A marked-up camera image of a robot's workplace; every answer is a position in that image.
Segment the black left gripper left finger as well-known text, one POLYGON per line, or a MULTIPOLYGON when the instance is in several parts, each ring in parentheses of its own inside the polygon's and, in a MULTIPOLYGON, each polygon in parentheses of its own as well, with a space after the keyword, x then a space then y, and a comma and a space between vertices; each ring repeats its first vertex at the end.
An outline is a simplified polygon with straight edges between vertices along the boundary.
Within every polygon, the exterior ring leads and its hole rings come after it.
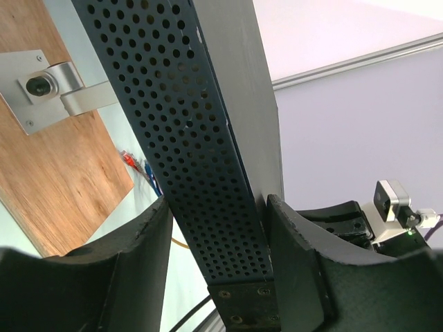
POLYGON ((172 213, 157 199, 64 256, 1 249, 2 331, 158 331, 172 213))

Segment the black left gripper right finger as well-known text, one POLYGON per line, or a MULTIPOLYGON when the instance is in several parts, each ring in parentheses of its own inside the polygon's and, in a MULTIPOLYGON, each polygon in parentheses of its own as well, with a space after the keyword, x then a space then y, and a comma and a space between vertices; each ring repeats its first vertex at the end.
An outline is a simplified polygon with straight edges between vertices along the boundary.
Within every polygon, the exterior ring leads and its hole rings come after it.
POLYGON ((283 331, 441 331, 442 253, 398 258, 346 242, 270 195, 270 251, 283 331))

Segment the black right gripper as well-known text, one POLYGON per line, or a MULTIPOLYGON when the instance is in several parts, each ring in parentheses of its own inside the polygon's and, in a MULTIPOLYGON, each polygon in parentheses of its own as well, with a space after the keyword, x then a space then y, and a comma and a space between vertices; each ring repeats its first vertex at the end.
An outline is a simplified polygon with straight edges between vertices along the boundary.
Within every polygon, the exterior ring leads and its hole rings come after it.
POLYGON ((423 236, 416 230, 397 228, 377 235, 370 225, 382 220, 373 203, 360 206, 356 201, 317 210, 299 210, 299 215, 360 248, 389 257, 400 257, 419 249, 428 248, 423 236))

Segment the wooden board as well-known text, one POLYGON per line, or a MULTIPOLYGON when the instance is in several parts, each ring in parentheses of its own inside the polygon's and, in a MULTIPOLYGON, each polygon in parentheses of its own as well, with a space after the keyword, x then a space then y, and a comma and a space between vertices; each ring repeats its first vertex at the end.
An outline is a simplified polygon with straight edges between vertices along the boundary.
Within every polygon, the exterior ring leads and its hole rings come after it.
POLYGON ((32 135, 1 103, 1 245, 33 255, 65 255, 83 245, 133 183, 97 111, 32 135))

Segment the aluminium frame rail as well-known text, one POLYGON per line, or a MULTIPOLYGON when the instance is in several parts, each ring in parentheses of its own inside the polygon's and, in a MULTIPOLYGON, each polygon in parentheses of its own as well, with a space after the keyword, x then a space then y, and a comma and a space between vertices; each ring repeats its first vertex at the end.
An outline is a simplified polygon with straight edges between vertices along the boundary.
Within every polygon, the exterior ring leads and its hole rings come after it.
POLYGON ((322 66, 310 71, 305 71, 288 77, 280 78, 272 82, 273 90, 279 91, 292 86, 319 80, 339 73, 344 73, 358 68, 375 65, 382 62, 413 55, 415 53, 442 47, 442 33, 416 39, 405 44, 400 44, 383 50, 378 50, 367 55, 354 57, 342 62, 322 66))

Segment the aluminium bracket mount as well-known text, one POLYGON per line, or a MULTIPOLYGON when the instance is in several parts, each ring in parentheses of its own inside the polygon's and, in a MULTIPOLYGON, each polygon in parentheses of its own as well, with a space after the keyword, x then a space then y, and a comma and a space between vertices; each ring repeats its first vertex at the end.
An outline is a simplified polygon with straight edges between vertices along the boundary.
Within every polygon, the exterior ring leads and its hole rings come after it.
POLYGON ((1 54, 1 99, 28 136, 118 103, 110 82, 86 87, 72 62, 50 65, 42 50, 1 54))

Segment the dark network switch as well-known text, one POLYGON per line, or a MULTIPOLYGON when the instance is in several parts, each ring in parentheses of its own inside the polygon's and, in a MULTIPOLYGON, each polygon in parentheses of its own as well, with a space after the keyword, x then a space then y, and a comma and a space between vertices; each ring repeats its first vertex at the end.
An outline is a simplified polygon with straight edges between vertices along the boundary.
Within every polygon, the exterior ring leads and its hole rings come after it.
POLYGON ((278 110, 251 1, 73 6, 227 331, 279 331, 278 110))

